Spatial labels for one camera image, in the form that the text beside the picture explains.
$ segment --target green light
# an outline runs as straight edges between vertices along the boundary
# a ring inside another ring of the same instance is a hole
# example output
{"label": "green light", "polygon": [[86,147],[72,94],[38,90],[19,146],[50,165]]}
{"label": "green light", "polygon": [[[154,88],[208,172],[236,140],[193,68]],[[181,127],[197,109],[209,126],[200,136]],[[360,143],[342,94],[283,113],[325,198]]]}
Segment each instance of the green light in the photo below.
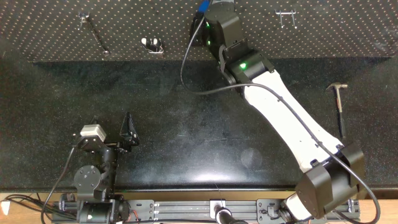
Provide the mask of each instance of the green light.
{"label": "green light", "polygon": [[239,66],[240,66],[242,69],[245,69],[246,66],[247,66],[247,64],[246,64],[246,63],[242,63],[242,64],[240,64]]}

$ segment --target pegboard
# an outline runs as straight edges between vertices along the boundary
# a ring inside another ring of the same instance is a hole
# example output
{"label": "pegboard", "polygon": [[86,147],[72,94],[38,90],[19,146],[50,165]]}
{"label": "pegboard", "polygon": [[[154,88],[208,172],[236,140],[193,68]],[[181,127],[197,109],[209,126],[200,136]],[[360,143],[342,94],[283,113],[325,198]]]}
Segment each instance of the pegboard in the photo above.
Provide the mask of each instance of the pegboard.
{"label": "pegboard", "polygon": [[[28,61],[181,60],[201,1],[60,0],[0,2],[0,35]],[[396,0],[265,0],[234,2],[249,43],[269,58],[385,57],[398,51]],[[295,10],[280,17],[275,10]],[[111,55],[104,56],[79,12],[89,12]],[[162,40],[164,57],[149,54],[141,38]],[[193,47],[189,60],[211,60]]]}

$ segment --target wooden floor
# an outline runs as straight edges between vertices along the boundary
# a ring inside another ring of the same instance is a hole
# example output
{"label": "wooden floor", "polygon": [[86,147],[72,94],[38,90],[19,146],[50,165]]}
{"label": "wooden floor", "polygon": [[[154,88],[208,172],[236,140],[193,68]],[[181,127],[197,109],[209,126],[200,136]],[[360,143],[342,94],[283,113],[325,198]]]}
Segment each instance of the wooden floor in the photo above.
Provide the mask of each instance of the wooden floor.
{"label": "wooden floor", "polygon": [[[146,193],[135,194],[135,196],[138,196],[135,198],[136,199],[145,199],[145,197],[144,197],[145,195],[147,195],[147,194]],[[163,200],[170,200],[168,197],[164,198],[165,197],[164,193],[159,194],[159,196],[160,195],[163,195],[162,196]],[[238,200],[242,200],[241,197],[232,196],[232,198],[234,198],[234,200],[236,200],[237,198],[238,198]],[[378,223],[383,223],[383,224],[398,223],[398,212],[397,212],[398,200],[379,200],[379,203],[381,206],[382,213],[381,213],[381,219],[379,220]],[[374,214],[375,214],[375,208],[373,205],[373,201],[372,200],[360,200],[359,206],[361,208],[361,221],[362,222],[371,221],[374,218]],[[46,217],[45,217],[45,222],[50,223],[50,221]],[[15,224],[15,223],[41,224],[40,213],[12,203],[10,205],[9,213],[7,216],[5,216],[2,212],[0,212],[0,223],[1,224]]]}

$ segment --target hammer head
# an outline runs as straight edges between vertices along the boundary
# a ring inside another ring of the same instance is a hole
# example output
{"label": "hammer head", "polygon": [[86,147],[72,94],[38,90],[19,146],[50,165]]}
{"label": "hammer head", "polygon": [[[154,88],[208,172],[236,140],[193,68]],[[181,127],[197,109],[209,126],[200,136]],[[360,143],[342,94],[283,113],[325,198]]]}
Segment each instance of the hammer head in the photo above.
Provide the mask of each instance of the hammer head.
{"label": "hammer head", "polygon": [[335,89],[347,88],[347,87],[348,87],[348,84],[332,83],[332,84],[330,84],[330,85],[328,86],[328,88],[326,88],[326,89],[329,89],[330,87],[334,87]]}

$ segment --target black tabletop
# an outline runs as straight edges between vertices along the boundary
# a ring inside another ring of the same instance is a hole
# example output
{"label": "black tabletop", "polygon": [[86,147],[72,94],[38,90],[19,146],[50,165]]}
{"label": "black tabletop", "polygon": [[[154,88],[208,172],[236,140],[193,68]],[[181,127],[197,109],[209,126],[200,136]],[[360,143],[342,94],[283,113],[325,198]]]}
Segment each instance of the black tabletop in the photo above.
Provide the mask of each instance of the black tabletop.
{"label": "black tabletop", "polygon": [[[338,136],[333,82],[341,91],[348,139],[357,141],[373,188],[398,186],[398,60],[271,60],[285,85],[329,133]],[[186,92],[180,62],[0,61],[0,191],[49,190],[73,133],[94,115],[118,139],[131,112],[140,146],[119,158],[118,190],[292,189],[301,171],[268,121],[236,91]],[[214,61],[188,62],[192,89],[222,85]],[[73,190],[76,170],[93,156],[75,153],[58,190]]]}

